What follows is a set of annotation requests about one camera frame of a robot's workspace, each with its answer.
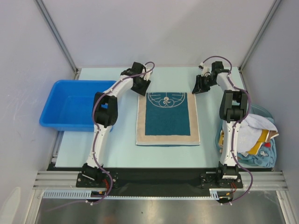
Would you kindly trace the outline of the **teal beige Doraemon towel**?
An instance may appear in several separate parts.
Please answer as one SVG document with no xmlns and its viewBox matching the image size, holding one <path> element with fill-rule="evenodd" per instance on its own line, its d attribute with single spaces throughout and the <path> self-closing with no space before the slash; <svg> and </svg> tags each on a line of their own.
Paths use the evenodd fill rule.
<svg viewBox="0 0 299 224">
<path fill-rule="evenodd" d="M 139 96 L 136 145 L 200 145 L 195 95 L 190 92 L 149 92 Z"/>
</svg>

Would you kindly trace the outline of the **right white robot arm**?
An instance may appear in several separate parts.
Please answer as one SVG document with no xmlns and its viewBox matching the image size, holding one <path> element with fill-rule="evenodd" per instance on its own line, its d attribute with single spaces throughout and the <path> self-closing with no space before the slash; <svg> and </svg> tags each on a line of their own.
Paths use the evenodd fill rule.
<svg viewBox="0 0 299 224">
<path fill-rule="evenodd" d="M 222 120 L 224 133 L 222 154 L 218 168 L 214 174 L 201 174 L 203 188 L 230 188 L 242 186 L 239 175 L 240 164 L 237 159 L 238 134 L 241 124 L 248 115 L 248 93 L 237 87 L 231 78 L 231 69 L 225 69 L 221 61 L 212 63 L 208 68 L 204 62 L 199 65 L 201 74 L 196 76 L 192 94 L 208 92 L 212 86 L 218 85 L 223 91 L 219 117 Z"/>
</svg>

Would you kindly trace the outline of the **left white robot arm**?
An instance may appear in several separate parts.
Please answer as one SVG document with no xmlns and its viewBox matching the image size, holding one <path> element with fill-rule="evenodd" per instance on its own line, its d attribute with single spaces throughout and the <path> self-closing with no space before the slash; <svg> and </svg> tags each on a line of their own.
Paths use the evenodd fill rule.
<svg viewBox="0 0 299 224">
<path fill-rule="evenodd" d="M 150 75 L 155 67 L 154 62 L 145 64 L 134 62 L 131 68 L 124 70 L 119 79 L 106 91 L 97 92 L 94 96 L 92 110 L 93 144 L 86 163 L 82 167 L 82 175 L 93 187 L 101 185 L 103 179 L 110 174 L 101 165 L 103 149 L 108 134 L 118 119 L 118 100 L 123 94 L 132 90 L 145 96 L 151 83 Z"/>
</svg>

